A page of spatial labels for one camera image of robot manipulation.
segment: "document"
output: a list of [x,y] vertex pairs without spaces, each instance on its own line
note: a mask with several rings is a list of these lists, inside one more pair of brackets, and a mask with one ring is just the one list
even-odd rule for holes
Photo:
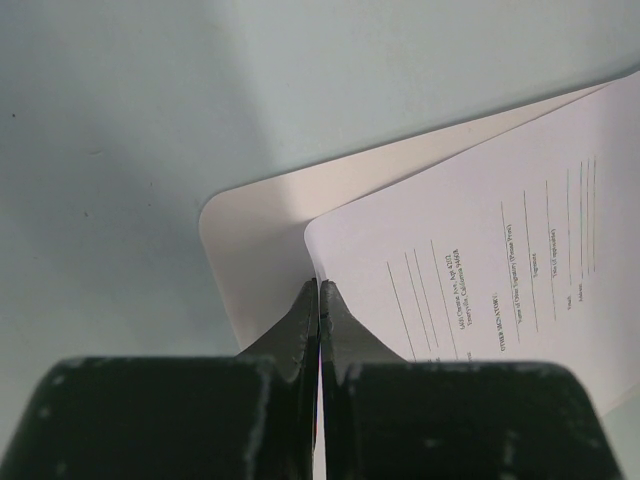
[[325,214],[305,241],[405,359],[556,362],[604,414],[640,379],[640,75]]

